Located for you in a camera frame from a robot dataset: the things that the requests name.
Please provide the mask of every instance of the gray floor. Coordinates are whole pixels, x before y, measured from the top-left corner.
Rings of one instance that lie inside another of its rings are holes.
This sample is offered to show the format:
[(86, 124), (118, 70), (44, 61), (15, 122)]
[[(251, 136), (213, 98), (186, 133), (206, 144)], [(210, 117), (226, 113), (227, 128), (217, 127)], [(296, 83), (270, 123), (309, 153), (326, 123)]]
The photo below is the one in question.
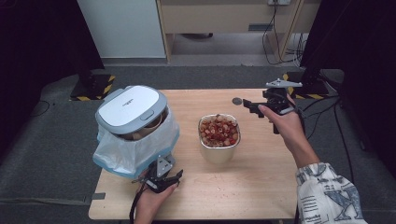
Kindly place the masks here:
[[(268, 59), (274, 55), (265, 43)], [(288, 71), (301, 71), (296, 62), (269, 64), (262, 49), (262, 35), (217, 35), (193, 39), (178, 35), (171, 62), (158, 60), (107, 60), (106, 72), (116, 76), (112, 90), (144, 84), (157, 89), (263, 88)], [(342, 80), (342, 72), (323, 71)], [(0, 167), (0, 223), (119, 223), (88, 217), (100, 168), (92, 162), (96, 142), (94, 112), (100, 101), (71, 102), (77, 76), (49, 84), (42, 91), (31, 120), (18, 137), (12, 152)], [(327, 108), (335, 99), (310, 107), (307, 116)], [(313, 100), (298, 100), (305, 107)], [(363, 214), (369, 223), (393, 223), (396, 218), (396, 180), (375, 152), (361, 150), (361, 141), (345, 111), (336, 107), (351, 157), (355, 184), (361, 195)], [(347, 154), (329, 110), (305, 120), (310, 142), (323, 161), (339, 175), (351, 178)], [(56, 199), (60, 203), (21, 203), (15, 199)], [(240, 220), (224, 223), (265, 223)]]

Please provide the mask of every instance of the metal bracket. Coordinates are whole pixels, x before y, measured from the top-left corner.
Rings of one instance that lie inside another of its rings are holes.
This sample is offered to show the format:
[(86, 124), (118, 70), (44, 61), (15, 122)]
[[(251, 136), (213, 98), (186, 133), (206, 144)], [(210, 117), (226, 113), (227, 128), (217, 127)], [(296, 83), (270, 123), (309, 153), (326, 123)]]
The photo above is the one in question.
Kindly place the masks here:
[(157, 159), (157, 177), (161, 177), (170, 171), (175, 164), (176, 160), (172, 156), (172, 154), (167, 155), (166, 157), (159, 156)]
[(281, 80), (280, 78), (278, 78), (275, 81), (272, 82), (267, 82), (265, 84), (266, 88), (287, 88), (287, 87), (302, 87), (303, 83), (296, 83), (296, 82), (290, 82), (290, 81), (285, 81), (285, 80)]

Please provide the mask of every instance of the person's left hand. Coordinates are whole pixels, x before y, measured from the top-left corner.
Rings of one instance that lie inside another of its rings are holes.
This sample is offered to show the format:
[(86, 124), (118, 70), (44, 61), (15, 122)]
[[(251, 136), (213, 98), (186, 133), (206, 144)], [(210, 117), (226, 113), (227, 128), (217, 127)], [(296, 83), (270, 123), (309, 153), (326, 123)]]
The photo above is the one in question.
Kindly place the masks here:
[(135, 224), (149, 224), (154, 219), (165, 200), (175, 191), (178, 184), (169, 186), (161, 193), (155, 193), (145, 185), (145, 190), (136, 205)]

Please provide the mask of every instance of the white rice cooker lid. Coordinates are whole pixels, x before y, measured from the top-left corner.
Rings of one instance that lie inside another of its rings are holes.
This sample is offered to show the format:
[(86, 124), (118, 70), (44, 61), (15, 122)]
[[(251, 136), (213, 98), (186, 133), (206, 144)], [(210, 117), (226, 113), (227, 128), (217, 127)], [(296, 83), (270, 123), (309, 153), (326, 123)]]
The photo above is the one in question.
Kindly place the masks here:
[(161, 92), (147, 86), (129, 86), (108, 95), (95, 116), (111, 133), (133, 133), (160, 116), (166, 105)]

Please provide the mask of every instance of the hazard tape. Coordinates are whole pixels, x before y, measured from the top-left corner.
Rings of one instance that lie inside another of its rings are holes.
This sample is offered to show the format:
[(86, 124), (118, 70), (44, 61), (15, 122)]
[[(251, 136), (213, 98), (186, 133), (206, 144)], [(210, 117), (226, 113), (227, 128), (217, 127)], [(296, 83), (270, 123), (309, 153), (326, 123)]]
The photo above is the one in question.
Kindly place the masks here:
[[(284, 80), (288, 80), (289, 79), (289, 75), (288, 74), (283, 74), (283, 79)], [(328, 94), (297, 94), (294, 91), (293, 87), (288, 87), (288, 94), (290, 95), (291, 98), (293, 99), (316, 99), (316, 100), (320, 100), (323, 98), (327, 98), (329, 97)]]
[(90, 100), (102, 100), (105, 97), (107, 97), (108, 93), (110, 92), (111, 86), (113, 85), (113, 81), (116, 77), (111, 75), (108, 78), (107, 81), (107, 85), (103, 90), (102, 95), (96, 95), (96, 96), (85, 96), (85, 95), (81, 95), (81, 96), (77, 96), (77, 97), (73, 97), (73, 99), (71, 99), (72, 101), (90, 101)]

